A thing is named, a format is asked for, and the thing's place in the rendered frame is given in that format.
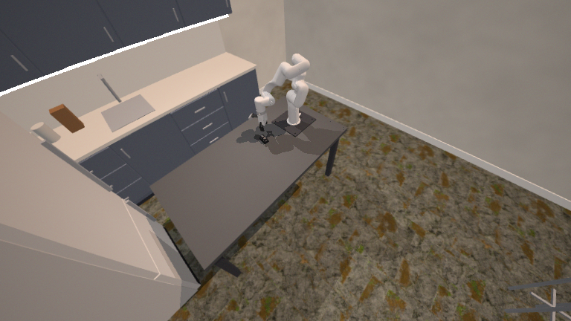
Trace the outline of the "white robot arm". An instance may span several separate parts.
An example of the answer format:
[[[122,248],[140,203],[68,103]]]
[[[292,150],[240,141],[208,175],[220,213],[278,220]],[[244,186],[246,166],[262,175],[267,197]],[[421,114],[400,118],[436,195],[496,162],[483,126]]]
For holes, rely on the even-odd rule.
[[[264,89],[262,90],[261,97],[256,97],[254,102],[256,110],[259,108],[259,110],[257,110],[257,114],[259,116],[264,115],[266,113],[265,107],[275,104],[275,99],[271,95],[272,89],[275,86],[282,86],[286,78],[293,79],[291,87],[294,90],[288,91],[286,95],[288,103],[287,123],[291,126],[296,126],[300,123],[301,113],[299,113],[299,108],[304,104],[306,96],[309,92],[309,87],[304,83],[304,79],[310,64],[307,59],[298,53],[292,56],[291,61],[294,66],[291,66],[287,62],[282,62],[280,64],[272,81],[265,85]],[[254,117],[258,117],[257,114],[252,113],[248,119],[252,120]]]

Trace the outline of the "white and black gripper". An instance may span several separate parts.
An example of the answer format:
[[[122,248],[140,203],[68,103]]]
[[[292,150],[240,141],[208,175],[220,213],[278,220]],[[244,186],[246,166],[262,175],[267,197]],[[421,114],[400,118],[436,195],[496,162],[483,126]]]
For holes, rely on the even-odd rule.
[[[267,119],[268,119],[267,113],[265,113],[265,115],[260,115],[260,116],[258,115],[259,128],[260,128],[260,131],[261,131],[261,132],[264,131],[264,128],[261,127],[261,126],[264,126],[265,124],[268,124],[268,123],[267,123]]]

